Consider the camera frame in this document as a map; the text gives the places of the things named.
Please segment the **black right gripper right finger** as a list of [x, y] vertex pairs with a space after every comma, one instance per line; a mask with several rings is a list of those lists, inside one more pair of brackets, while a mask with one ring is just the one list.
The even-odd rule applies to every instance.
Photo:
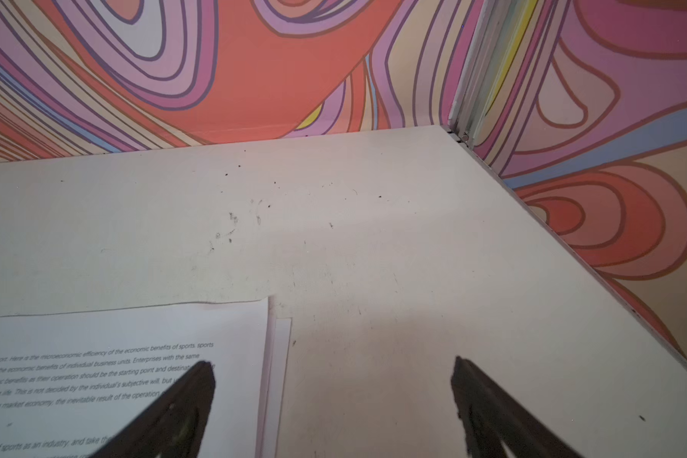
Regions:
[[456, 357], [450, 385], [469, 457], [578, 457], [474, 362]]

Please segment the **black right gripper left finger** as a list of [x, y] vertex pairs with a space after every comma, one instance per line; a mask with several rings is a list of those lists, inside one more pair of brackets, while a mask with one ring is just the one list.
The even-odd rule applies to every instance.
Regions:
[[215, 388], [212, 364], [197, 362], [92, 457], [197, 457]]

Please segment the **white printed paper sheets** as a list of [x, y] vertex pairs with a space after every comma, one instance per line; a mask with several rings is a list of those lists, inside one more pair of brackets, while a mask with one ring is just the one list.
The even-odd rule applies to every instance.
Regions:
[[292, 322], [269, 301], [0, 318], [0, 457], [92, 457], [197, 362], [197, 457], [276, 453]]

